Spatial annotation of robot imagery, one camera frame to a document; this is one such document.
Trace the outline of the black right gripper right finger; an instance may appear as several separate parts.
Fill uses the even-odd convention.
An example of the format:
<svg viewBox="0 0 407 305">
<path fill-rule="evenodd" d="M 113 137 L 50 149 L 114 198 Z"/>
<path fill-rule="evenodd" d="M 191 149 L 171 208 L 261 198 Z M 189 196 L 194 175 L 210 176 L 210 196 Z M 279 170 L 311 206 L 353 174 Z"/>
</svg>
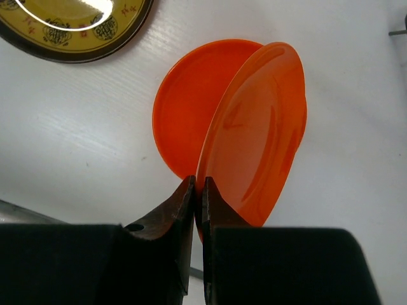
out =
<svg viewBox="0 0 407 305">
<path fill-rule="evenodd" d="M 212 304 L 212 275 L 214 253 L 214 230 L 216 227 L 249 227 L 221 196 L 212 177 L 205 179 L 200 201 L 195 208 L 195 223 L 203 245 L 203 287 L 206 304 Z"/>
</svg>

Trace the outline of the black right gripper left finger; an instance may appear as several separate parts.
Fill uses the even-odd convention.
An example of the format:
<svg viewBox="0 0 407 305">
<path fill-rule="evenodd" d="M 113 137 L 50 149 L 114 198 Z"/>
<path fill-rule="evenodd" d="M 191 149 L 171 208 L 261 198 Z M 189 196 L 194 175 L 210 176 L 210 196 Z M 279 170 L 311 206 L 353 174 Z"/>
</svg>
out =
<svg viewBox="0 0 407 305">
<path fill-rule="evenodd" d="M 158 295 L 187 295 L 195 210 L 195 177 L 145 216 L 125 226 L 136 242 L 134 274 Z"/>
</svg>

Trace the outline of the orange plate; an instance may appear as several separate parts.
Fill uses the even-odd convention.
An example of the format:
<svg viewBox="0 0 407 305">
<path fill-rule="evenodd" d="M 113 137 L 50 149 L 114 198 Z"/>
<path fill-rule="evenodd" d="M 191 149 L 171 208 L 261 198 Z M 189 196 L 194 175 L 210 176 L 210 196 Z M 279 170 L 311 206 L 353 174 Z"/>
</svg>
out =
<svg viewBox="0 0 407 305">
<path fill-rule="evenodd" d="M 197 192 L 212 178 L 241 218 L 262 226 L 286 183 L 306 124 L 300 56 L 287 43 L 262 46 L 221 97 L 200 153 Z"/>
<path fill-rule="evenodd" d="M 261 46 L 245 39 L 213 41 L 187 53 L 164 77 L 153 104 L 153 136 L 160 156 L 180 179 L 195 174 L 225 90 Z"/>
</svg>

